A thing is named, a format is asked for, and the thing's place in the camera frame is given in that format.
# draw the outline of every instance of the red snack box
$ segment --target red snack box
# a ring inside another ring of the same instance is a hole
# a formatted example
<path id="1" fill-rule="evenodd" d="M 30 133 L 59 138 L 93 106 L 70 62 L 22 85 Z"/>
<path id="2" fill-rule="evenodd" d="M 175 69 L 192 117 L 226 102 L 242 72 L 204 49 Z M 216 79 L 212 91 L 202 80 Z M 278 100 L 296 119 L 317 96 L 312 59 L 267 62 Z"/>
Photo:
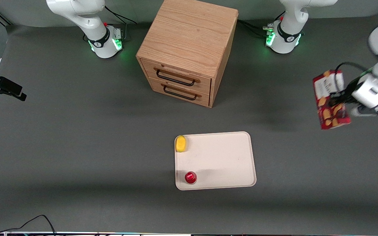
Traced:
<path id="1" fill-rule="evenodd" d="M 328 105 L 330 93 L 344 89 L 344 78 L 340 70 L 336 73 L 336 78 L 334 70 L 329 70 L 317 76 L 313 79 L 313 88 L 322 130 L 337 128 L 351 123 L 345 103 L 333 107 Z"/>

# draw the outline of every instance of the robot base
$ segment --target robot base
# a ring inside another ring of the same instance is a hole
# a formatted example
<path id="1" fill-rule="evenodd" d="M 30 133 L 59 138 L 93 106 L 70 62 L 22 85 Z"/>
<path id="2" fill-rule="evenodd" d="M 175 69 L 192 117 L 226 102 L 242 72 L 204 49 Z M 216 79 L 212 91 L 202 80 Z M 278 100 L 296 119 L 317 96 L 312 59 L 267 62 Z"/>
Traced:
<path id="1" fill-rule="evenodd" d="M 280 22 L 281 21 L 278 20 L 271 24 L 268 24 L 268 28 L 273 29 L 273 31 L 269 34 L 268 38 L 266 39 L 265 45 L 272 48 L 272 50 L 274 50 L 277 53 L 287 54 L 290 53 L 298 45 L 301 34 L 293 42 L 285 42 L 284 38 L 278 33 L 278 30 L 275 30 L 276 26 L 278 26 Z"/>
<path id="2" fill-rule="evenodd" d="M 103 45 L 102 48 L 94 47 L 90 42 L 91 50 L 96 53 L 99 58 L 111 58 L 117 52 L 122 50 L 122 33 L 120 29 L 113 26 L 106 27 L 110 31 L 110 39 Z"/>

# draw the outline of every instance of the yellow sponge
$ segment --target yellow sponge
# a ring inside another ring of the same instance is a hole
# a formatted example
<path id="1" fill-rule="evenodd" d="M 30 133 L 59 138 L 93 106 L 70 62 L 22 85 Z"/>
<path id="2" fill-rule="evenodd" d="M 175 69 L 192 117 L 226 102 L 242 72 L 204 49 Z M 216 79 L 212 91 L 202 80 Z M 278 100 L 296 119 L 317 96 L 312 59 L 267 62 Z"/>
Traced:
<path id="1" fill-rule="evenodd" d="M 186 139 L 183 135 L 180 135 L 176 139 L 176 151 L 183 152 L 186 149 Z"/>

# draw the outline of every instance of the white tray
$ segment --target white tray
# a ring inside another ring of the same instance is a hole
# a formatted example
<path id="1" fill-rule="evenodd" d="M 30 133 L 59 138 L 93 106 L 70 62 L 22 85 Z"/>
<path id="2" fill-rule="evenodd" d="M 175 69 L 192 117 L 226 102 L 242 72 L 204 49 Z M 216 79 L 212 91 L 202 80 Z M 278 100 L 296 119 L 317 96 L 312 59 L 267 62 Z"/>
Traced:
<path id="1" fill-rule="evenodd" d="M 176 187 L 179 190 L 251 187 L 256 184 L 252 142 L 246 132 L 184 135 L 186 150 L 176 151 Z M 185 181 L 196 173 L 194 184 Z"/>

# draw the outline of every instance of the wooden cabinet top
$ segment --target wooden cabinet top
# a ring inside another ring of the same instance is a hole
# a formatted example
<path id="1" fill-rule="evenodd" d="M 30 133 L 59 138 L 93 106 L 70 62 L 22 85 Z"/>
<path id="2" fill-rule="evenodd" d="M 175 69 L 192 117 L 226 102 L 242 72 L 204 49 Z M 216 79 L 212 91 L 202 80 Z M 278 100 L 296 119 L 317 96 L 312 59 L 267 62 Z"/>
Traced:
<path id="1" fill-rule="evenodd" d="M 137 57 L 214 78 L 238 14 L 196 0 L 164 0 Z"/>

